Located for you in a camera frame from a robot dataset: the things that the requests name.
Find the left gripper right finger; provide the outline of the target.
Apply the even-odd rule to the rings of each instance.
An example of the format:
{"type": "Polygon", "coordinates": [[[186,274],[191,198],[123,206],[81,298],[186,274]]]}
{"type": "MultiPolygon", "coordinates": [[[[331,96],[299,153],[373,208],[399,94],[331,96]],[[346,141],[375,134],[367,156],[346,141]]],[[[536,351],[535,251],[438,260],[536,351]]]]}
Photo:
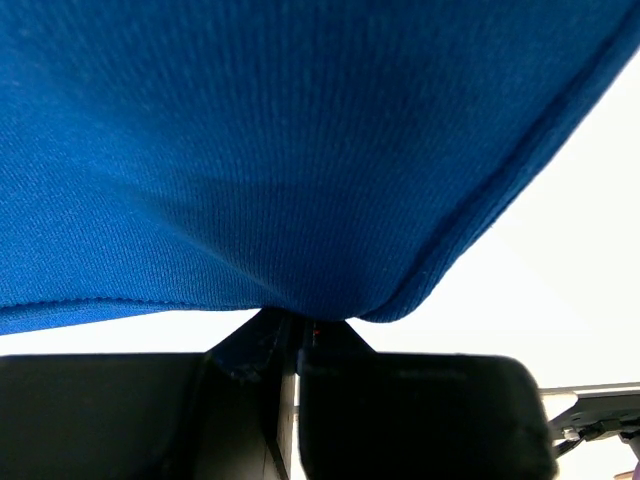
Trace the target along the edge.
{"type": "Polygon", "coordinates": [[[310,479],[551,479],[536,383],[502,356],[379,353],[345,322],[309,321],[298,445],[310,479]]]}

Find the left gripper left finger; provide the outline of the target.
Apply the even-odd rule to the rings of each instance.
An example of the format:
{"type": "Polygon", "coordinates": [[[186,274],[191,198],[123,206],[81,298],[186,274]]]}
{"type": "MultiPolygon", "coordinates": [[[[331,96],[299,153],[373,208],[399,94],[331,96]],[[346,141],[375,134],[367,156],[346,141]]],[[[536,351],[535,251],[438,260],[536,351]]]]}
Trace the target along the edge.
{"type": "Polygon", "coordinates": [[[287,479],[293,318],[264,309],[203,353],[1,361],[5,479],[287,479]]]}

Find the blue jacket with white lining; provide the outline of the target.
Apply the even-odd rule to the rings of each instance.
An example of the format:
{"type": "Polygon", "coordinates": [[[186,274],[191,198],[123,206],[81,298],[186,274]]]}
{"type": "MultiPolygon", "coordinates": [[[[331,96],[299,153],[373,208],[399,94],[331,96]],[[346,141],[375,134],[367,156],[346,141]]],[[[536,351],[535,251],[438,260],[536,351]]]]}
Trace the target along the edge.
{"type": "Polygon", "coordinates": [[[5,1],[1,330],[401,319],[638,46],[635,1],[5,1]]]}

